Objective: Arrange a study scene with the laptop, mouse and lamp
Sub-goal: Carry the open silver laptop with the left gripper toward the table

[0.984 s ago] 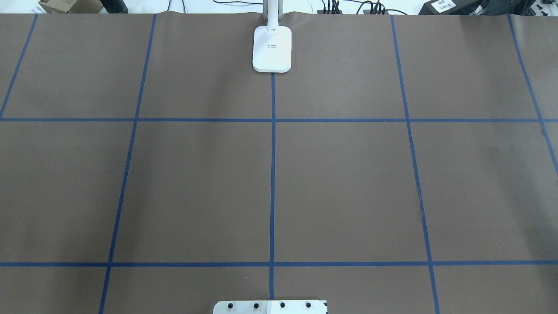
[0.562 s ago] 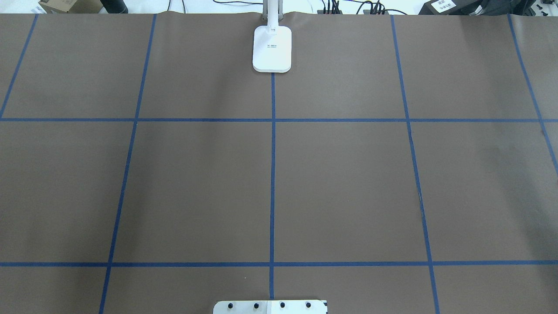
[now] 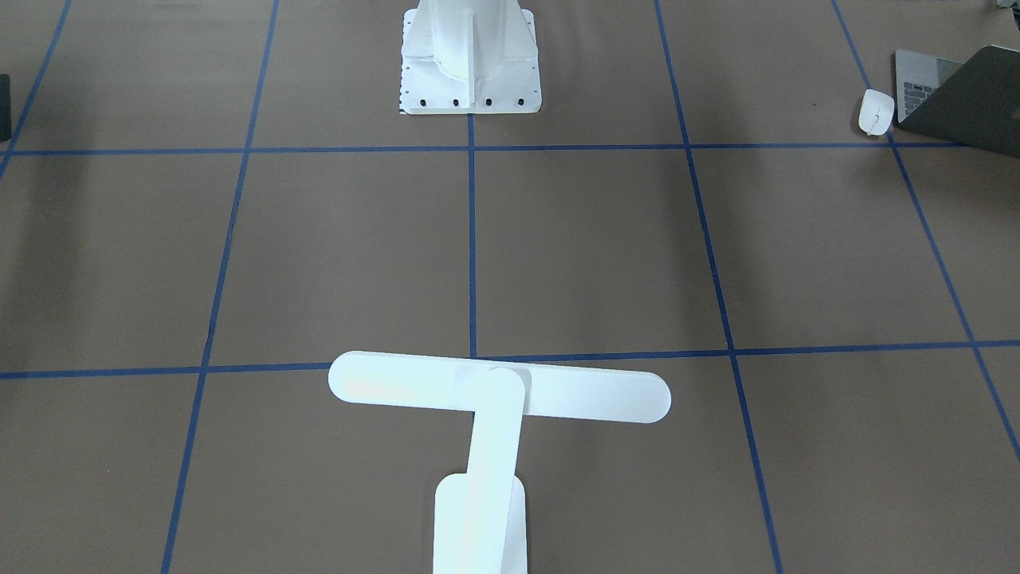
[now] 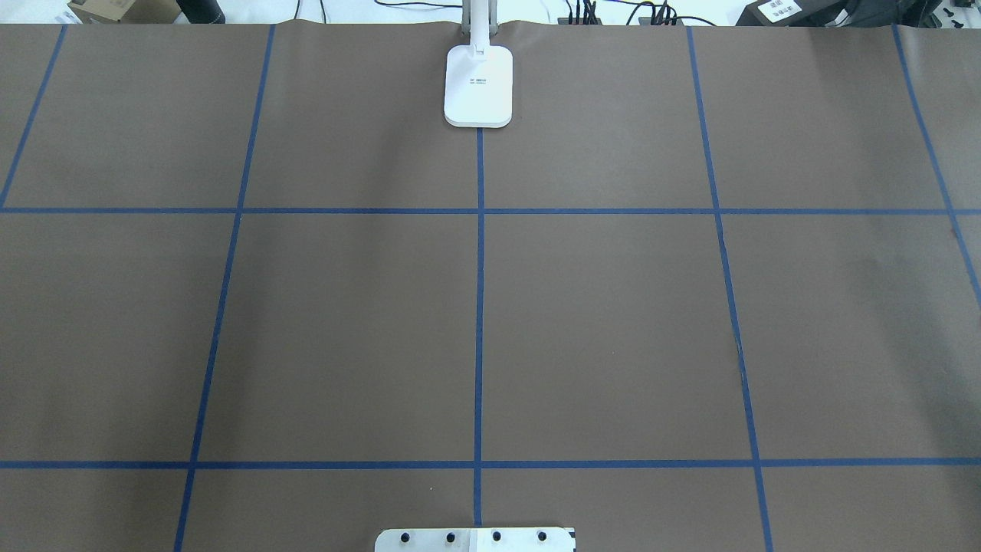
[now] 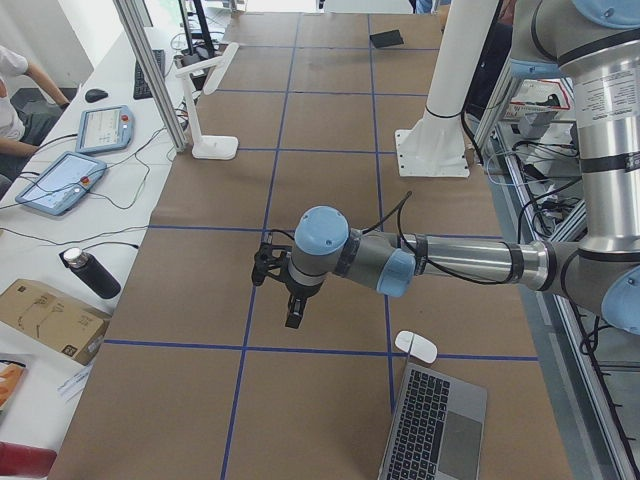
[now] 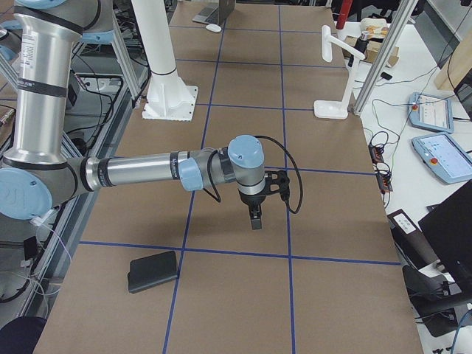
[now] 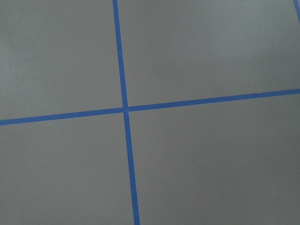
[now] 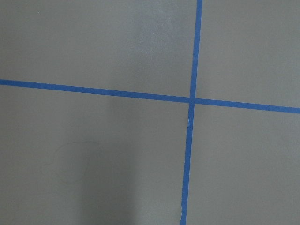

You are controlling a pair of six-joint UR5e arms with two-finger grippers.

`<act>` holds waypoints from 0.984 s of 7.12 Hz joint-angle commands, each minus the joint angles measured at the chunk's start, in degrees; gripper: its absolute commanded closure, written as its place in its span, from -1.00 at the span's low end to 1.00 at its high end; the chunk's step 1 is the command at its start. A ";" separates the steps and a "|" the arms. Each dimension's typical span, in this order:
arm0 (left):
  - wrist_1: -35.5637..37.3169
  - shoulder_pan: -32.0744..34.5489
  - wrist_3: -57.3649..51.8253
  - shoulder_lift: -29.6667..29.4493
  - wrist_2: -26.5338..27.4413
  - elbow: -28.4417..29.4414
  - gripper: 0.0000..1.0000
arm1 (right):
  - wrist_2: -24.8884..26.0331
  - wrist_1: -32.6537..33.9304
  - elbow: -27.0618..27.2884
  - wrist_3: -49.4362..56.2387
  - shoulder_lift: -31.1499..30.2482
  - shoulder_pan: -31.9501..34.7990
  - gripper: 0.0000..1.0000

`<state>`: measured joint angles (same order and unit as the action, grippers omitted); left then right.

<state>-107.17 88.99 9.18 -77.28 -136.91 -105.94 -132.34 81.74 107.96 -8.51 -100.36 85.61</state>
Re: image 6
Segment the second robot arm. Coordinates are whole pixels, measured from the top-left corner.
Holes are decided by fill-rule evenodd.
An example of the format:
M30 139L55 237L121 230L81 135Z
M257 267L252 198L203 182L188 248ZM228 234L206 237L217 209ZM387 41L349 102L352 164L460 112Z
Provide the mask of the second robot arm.
M10 61L16 59L21 51L22 26L19 21L1 23L1 54Z

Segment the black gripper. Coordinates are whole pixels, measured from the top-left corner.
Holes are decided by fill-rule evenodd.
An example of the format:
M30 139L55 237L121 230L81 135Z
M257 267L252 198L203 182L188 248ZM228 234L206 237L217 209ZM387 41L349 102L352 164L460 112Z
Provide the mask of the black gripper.
M249 217L251 228L253 230L262 229L262 203L266 199L266 195L262 192L255 195L248 195L239 192L241 201L249 208Z

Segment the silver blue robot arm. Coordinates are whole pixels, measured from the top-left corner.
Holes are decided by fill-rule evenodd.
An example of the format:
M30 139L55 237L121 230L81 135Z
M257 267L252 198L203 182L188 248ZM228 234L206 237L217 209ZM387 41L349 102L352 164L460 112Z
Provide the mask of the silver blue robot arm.
M260 229L266 187L264 153L251 135L227 147L98 159L61 154L72 47L86 34L111 38L110 1L17 1L22 27L13 145L1 166L1 213L28 220L103 187L177 180L188 191L235 182Z

